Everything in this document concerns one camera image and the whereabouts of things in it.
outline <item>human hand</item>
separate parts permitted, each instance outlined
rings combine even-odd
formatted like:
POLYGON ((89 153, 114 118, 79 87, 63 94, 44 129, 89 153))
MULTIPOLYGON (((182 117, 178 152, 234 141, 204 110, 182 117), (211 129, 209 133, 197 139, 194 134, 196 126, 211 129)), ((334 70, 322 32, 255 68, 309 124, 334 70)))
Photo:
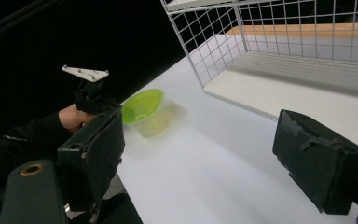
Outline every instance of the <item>human hand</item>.
POLYGON ((71 133, 77 133, 95 115, 76 109, 75 104, 60 110, 58 113, 62 126, 71 133))

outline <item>plastic container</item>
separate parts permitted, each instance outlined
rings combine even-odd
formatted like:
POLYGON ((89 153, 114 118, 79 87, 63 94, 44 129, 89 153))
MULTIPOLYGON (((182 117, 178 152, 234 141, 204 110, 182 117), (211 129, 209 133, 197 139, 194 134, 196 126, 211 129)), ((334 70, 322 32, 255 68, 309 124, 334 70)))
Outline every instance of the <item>plastic container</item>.
POLYGON ((169 116, 161 112, 163 106, 163 91, 159 89, 141 91, 122 106, 123 123, 143 137, 156 135, 169 123, 169 116))

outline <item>table surface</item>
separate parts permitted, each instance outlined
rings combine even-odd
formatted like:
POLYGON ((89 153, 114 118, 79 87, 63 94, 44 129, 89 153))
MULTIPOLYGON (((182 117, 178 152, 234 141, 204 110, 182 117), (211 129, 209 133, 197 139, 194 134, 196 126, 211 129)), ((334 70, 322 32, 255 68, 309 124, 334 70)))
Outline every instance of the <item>table surface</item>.
POLYGON ((165 92, 166 129, 124 126, 120 176, 147 223, 356 223, 321 214, 272 153, 276 121, 204 92, 184 58, 140 91, 165 92))

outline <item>wire grid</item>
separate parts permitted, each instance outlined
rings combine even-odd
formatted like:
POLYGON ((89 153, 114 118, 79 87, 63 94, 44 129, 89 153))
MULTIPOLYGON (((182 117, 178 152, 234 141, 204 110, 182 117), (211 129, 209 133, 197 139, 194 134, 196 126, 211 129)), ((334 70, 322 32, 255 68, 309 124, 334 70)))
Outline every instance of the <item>wire grid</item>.
POLYGON ((232 1, 166 11, 202 87, 248 51, 358 63, 358 0, 232 1))

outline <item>green bowl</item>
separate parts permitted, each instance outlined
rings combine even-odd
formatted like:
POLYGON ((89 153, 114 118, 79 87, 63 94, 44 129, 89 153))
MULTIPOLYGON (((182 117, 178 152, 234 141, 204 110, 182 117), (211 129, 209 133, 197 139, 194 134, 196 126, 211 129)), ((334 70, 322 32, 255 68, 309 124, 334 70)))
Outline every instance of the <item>green bowl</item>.
POLYGON ((141 91, 133 95, 121 107, 123 123, 134 124, 148 119, 158 111, 163 98, 164 92, 159 89, 141 91))

